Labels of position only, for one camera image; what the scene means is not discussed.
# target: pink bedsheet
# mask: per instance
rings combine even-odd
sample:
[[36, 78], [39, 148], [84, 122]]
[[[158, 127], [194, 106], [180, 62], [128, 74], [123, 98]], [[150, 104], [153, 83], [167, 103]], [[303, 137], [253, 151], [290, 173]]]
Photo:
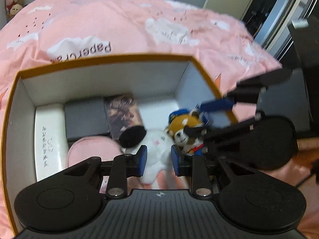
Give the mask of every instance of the pink bedsheet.
[[[17, 71], [123, 53], [195, 56], [227, 92], [237, 80], [280, 67], [238, 20], [171, 0], [36, 0], [0, 31], [0, 119]], [[254, 107], [237, 106], [240, 120]], [[13, 236], [0, 195], [0, 238]]]

